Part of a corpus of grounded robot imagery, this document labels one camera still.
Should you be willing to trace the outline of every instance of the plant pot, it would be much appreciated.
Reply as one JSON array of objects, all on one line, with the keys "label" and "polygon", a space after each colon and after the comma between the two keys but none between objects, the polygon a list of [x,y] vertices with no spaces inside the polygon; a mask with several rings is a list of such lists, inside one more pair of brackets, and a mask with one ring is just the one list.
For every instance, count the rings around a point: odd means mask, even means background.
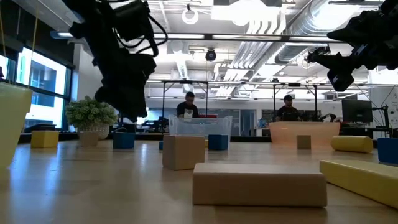
[{"label": "plant pot", "polygon": [[98,132],[98,139],[104,140],[108,137],[109,134],[109,125],[107,124],[98,124],[98,125],[90,125],[84,128],[78,128],[80,131],[94,131]]},{"label": "plant pot", "polygon": [[8,167],[14,158],[32,94],[30,89],[0,82],[0,169]]}]

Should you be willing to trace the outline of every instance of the table surface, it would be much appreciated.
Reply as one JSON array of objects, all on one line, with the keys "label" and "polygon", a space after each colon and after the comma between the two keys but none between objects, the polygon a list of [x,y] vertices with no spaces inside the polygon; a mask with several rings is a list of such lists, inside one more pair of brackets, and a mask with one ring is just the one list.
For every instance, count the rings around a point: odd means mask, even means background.
[{"label": "table surface", "polygon": [[[17,148],[0,176],[1,223],[398,223],[398,211],[328,184],[325,208],[192,205],[192,170],[162,168],[157,141],[137,141],[113,152],[112,141],[81,148]],[[377,152],[295,150],[269,143],[232,142],[229,151],[206,152],[206,162],[299,166],[314,172],[321,159],[377,162]]]}]

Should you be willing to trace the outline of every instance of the monitor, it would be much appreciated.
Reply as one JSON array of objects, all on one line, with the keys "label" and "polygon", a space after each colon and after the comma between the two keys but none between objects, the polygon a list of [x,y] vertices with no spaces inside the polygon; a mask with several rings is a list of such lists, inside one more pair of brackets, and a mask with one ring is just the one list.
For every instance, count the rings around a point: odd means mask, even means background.
[{"label": "monitor", "polygon": [[373,122],[372,102],[365,100],[342,100],[343,121]]}]

